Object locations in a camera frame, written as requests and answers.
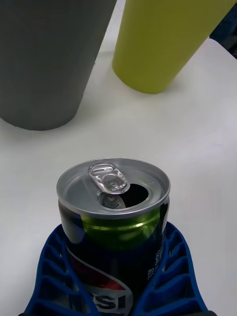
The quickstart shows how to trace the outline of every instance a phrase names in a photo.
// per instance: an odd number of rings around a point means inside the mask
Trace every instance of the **can opening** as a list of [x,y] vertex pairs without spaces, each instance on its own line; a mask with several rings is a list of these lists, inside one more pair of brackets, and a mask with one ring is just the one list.
[[132,207],[145,201],[148,194],[149,193],[146,188],[140,186],[139,184],[131,183],[130,189],[119,196],[122,198],[126,207]]
[[107,208],[123,209],[138,205],[145,201],[149,193],[146,188],[131,183],[130,189],[117,196],[101,193],[99,196],[99,203]]

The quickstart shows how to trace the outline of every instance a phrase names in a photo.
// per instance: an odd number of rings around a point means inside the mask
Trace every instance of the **yellow-green cup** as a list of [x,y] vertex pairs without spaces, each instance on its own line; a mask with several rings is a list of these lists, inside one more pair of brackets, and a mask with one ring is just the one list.
[[165,90],[235,0],[126,0],[113,69],[131,88]]

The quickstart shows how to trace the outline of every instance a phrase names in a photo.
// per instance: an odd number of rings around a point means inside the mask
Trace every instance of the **white table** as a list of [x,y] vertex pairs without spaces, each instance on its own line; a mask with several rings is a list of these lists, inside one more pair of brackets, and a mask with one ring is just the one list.
[[237,61],[209,39],[166,92],[130,89],[111,68],[122,2],[70,123],[30,132],[0,121],[2,316],[17,316],[32,295],[40,251],[60,223],[59,176],[101,157],[168,174],[168,219],[190,247],[202,297],[218,316],[236,315]]

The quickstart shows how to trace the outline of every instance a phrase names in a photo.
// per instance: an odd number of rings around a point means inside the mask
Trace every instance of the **soda can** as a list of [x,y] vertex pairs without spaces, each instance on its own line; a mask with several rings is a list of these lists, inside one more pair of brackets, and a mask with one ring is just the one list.
[[162,258],[170,181],[138,160],[98,159],[57,184],[71,265],[97,309],[127,316]]

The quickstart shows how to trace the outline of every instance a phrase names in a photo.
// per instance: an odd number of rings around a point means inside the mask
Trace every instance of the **can rim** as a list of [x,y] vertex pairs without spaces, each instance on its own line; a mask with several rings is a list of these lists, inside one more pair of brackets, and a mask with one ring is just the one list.
[[132,218],[132,217],[136,217],[136,216],[139,216],[139,215],[142,215],[142,214],[145,214],[145,213],[148,213],[152,210],[154,210],[155,208],[161,206],[168,198],[169,196],[169,193],[170,193],[170,187],[171,187],[171,184],[170,184],[170,180],[168,178],[168,176],[166,175],[166,173],[164,171],[162,171],[160,168],[158,168],[157,166],[153,165],[152,163],[149,163],[149,162],[146,162],[146,161],[143,161],[143,160],[138,160],[138,159],[133,159],[133,158],[116,158],[116,159],[126,159],[126,160],[134,160],[134,161],[138,161],[138,162],[142,162],[142,163],[145,163],[145,164],[148,164],[152,167],[155,167],[159,170],[159,172],[165,176],[165,178],[167,179],[168,181],[168,187],[167,187],[167,190],[166,192],[160,197],[160,199],[158,201],[156,201],[155,203],[149,205],[149,206],[146,206],[146,207],[141,207],[140,209],[137,209],[137,210],[134,210],[132,211],[133,207],[127,207],[127,208],[123,208],[121,211],[118,210],[116,212],[111,212],[111,213],[97,213],[97,212],[92,212],[90,210],[85,210],[85,209],[80,209],[78,207],[75,207],[73,205],[71,205],[69,202],[67,202],[67,200],[62,197],[59,193],[59,184],[60,184],[60,181],[61,179],[63,178],[63,176],[69,172],[69,170],[72,170],[73,168],[77,167],[77,166],[80,166],[82,164],[85,164],[85,163],[88,163],[88,162],[92,162],[92,163],[95,163],[96,161],[100,161],[102,159],[107,159],[107,160],[110,160],[110,159],[114,159],[114,158],[99,158],[99,159],[93,159],[93,160],[88,160],[88,161],[84,161],[82,163],[79,163],[79,164],[76,164],[74,165],[73,167],[69,168],[68,170],[66,170],[59,178],[58,182],[57,182],[57,186],[56,186],[56,191],[57,191],[57,195],[58,195],[58,199],[59,201],[66,207],[68,208],[69,210],[71,210],[72,212],[76,213],[76,214],[79,214],[79,215],[84,215],[84,216],[87,216],[87,217],[91,217],[91,218],[97,218],[97,219],[122,219],[122,218]]

